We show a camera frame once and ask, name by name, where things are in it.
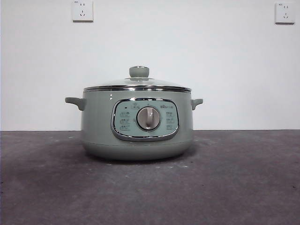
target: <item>chrome trim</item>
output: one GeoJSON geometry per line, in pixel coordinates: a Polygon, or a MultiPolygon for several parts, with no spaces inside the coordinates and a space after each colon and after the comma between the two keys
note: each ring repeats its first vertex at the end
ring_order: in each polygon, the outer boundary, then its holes
{"type": "Polygon", "coordinates": [[[112,109],[112,118],[111,118],[111,130],[112,133],[119,139],[124,140],[124,141],[132,141],[132,142],[153,142],[153,141],[162,141],[162,140],[168,140],[171,139],[175,136],[175,134],[178,132],[179,130],[179,115],[178,115],[178,110],[177,110],[177,106],[176,104],[169,100],[169,99],[162,99],[162,98],[128,98],[128,99],[122,99],[119,100],[118,102],[116,102],[116,104],[113,106],[112,109]],[[177,121],[178,121],[178,125],[176,127],[176,129],[174,130],[174,132],[168,134],[168,135],[162,135],[162,136],[129,136],[129,135],[125,135],[120,133],[119,131],[117,131],[115,124],[114,124],[114,118],[115,118],[115,114],[116,114],[116,109],[119,103],[121,102],[125,102],[125,101],[145,101],[145,100],[150,100],[151,101],[166,101],[166,102],[172,102],[175,105],[176,108],[176,113],[177,113],[177,121]]]}
{"type": "Polygon", "coordinates": [[[91,91],[118,91],[118,90],[146,90],[146,91],[173,91],[173,92],[191,92],[190,88],[173,87],[173,86],[153,86],[153,85],[112,85],[88,87],[83,92],[91,91]]]}

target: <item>side handle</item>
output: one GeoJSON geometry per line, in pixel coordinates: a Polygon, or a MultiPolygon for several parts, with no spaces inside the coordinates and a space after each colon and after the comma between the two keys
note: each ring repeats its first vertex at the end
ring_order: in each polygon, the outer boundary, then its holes
{"type": "Polygon", "coordinates": [[[65,98],[66,103],[71,103],[78,106],[78,109],[83,111],[85,108],[86,100],[78,97],[67,97],[65,98]]]}
{"type": "Polygon", "coordinates": [[[203,99],[202,98],[198,98],[198,99],[192,99],[191,100],[191,104],[192,104],[192,110],[195,110],[197,105],[200,105],[203,103],[203,99]]]}

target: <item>lid knob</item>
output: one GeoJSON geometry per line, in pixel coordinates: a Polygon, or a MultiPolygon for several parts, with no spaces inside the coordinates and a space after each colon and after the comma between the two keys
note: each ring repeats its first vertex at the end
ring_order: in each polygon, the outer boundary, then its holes
{"type": "Polygon", "coordinates": [[[143,66],[136,66],[129,68],[130,77],[148,77],[149,68],[143,66]]]}

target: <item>wall socket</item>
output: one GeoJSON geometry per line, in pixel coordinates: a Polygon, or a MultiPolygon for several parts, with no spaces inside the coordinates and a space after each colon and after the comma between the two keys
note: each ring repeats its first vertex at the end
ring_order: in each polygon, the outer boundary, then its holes
{"type": "Polygon", "coordinates": [[[275,23],[276,24],[295,23],[295,5],[293,2],[275,3],[275,23]]]}
{"type": "Polygon", "coordinates": [[[92,22],[94,20],[92,0],[73,0],[72,17],[73,22],[92,22]]]}

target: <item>stainless steel rim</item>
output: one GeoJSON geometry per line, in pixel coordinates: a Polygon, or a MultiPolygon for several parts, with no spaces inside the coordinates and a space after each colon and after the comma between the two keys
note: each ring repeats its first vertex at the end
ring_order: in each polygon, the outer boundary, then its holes
{"type": "Polygon", "coordinates": [[[175,86],[152,86],[152,85],[111,85],[111,86],[95,86],[88,87],[83,92],[91,91],[119,91],[119,90],[144,90],[144,91],[173,91],[173,92],[191,92],[190,88],[175,86]]]}

